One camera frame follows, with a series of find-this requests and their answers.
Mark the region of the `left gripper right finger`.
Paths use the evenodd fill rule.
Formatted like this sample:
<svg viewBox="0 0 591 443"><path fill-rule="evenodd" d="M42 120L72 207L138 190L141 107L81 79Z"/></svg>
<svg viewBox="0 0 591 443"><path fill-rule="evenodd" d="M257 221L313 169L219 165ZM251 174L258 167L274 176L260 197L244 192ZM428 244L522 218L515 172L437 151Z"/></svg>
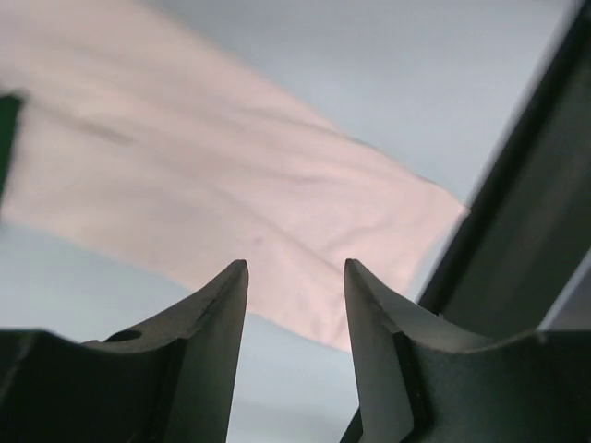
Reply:
<svg viewBox="0 0 591 443"><path fill-rule="evenodd" d="M492 340L392 291L355 259L346 314L365 442L586 442L590 334Z"/></svg>

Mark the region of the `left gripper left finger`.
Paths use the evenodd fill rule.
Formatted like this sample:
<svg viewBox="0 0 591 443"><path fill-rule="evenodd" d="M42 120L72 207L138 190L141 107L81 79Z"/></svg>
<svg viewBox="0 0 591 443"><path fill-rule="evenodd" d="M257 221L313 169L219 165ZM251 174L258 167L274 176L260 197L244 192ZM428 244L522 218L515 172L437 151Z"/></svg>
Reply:
<svg viewBox="0 0 591 443"><path fill-rule="evenodd" d="M5 442L223 442L247 304L248 269L105 341L40 329L1 333Z"/></svg>

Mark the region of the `white and green t-shirt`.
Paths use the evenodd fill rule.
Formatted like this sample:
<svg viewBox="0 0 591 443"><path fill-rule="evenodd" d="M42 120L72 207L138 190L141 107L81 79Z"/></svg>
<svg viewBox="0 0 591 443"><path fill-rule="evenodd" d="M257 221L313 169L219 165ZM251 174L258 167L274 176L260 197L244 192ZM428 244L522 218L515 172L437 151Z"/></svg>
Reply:
<svg viewBox="0 0 591 443"><path fill-rule="evenodd" d="M345 261L404 292L464 213L135 1L3 2L1 87L25 98L8 219L189 286L243 258L251 312L342 350Z"/></svg>

